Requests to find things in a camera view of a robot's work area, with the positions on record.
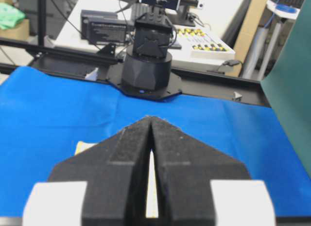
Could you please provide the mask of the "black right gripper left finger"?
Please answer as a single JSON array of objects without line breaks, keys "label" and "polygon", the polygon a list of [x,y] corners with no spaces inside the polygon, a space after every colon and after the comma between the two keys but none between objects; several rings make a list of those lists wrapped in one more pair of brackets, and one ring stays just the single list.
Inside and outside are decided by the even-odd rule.
[{"label": "black right gripper left finger", "polygon": [[25,226],[135,226],[143,218],[151,118],[56,164],[34,185]]}]

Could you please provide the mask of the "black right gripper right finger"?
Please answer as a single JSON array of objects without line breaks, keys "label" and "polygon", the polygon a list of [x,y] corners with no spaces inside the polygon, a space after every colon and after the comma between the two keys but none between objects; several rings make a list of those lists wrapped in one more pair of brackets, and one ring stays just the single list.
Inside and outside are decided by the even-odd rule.
[{"label": "black right gripper right finger", "polygon": [[265,183],[237,159],[151,119],[159,217],[165,226],[274,226]]}]

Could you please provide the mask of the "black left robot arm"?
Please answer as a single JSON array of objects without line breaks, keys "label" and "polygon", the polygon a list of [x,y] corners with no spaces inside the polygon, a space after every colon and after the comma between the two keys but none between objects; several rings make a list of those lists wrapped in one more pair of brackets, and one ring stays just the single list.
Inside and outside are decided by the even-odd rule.
[{"label": "black left robot arm", "polygon": [[178,10],[181,0],[139,0],[148,11],[134,22],[134,42],[122,63],[109,68],[107,81],[123,94],[161,101],[182,93],[181,78],[172,73],[172,55],[177,29],[165,10]]}]

